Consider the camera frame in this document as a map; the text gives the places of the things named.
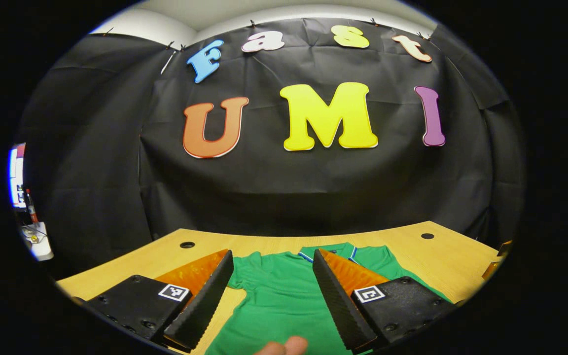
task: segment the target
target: black backdrop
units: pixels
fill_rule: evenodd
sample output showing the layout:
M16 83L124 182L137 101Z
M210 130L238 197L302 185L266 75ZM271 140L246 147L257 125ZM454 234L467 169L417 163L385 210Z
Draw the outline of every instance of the black backdrop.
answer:
M361 29L369 47L341 47L334 25ZM286 45L241 51L251 34L268 30L284 33ZM432 63L412 58L396 35L421 43ZM186 61L214 39L225 43L221 67L196 84ZM525 191L518 118L494 75L443 26L424 40L365 22L304 18L172 52L142 38L88 35L48 72L23 113L16 140L27 142L25 182L54 261L70 273L178 228L309 236L432 220L495 248L513 235ZM324 148L309 129L312 150L286 151L280 89L305 83L328 104L347 81L370 89L378 146ZM439 94L442 147L422 143L415 86ZM234 150L213 159L188 155L183 110L214 104L205 137L215 140L225 122L219 103L239 96L249 104Z

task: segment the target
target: cable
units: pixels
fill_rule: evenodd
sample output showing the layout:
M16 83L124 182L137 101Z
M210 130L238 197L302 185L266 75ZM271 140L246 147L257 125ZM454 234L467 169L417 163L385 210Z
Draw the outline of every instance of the cable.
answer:
M34 229L33 227L30 227L29 225L27 225L27 224L25 224L25 223L22 223L22 224L23 224L23 227L28 227L29 229L32 229L32 231L39 232L39 233L41 233L41 234L43 234L44 236L47 237L47 234L45 234L45 233L39 231L38 229Z

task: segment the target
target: human hand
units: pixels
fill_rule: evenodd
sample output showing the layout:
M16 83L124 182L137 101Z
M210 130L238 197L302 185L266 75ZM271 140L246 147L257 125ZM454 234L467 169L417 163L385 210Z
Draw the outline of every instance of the human hand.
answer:
M302 337L290 337L284 345L269 342L262 350L253 355L304 355L308 348L308 341Z

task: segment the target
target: ceiling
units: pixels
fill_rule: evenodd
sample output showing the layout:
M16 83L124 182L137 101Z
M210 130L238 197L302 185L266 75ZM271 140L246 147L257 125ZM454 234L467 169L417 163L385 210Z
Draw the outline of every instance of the ceiling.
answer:
M146 0L133 7L164 14L198 32L243 14L273 7L309 4L367 8L435 28L432 18L397 0Z

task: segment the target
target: yellow letter m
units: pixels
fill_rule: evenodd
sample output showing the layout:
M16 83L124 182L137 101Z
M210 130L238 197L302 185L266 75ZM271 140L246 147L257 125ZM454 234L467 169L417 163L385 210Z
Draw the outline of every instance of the yellow letter m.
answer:
M308 136L306 121L326 148L332 145L341 121L343 134L339 137L339 144L343 148L377 146L378 137L372 133L367 114L365 95L368 92L365 84L341 83L328 106L309 85L282 88L280 95L288 100L290 111L290 136L284 141L284 149L313 149L315 140Z

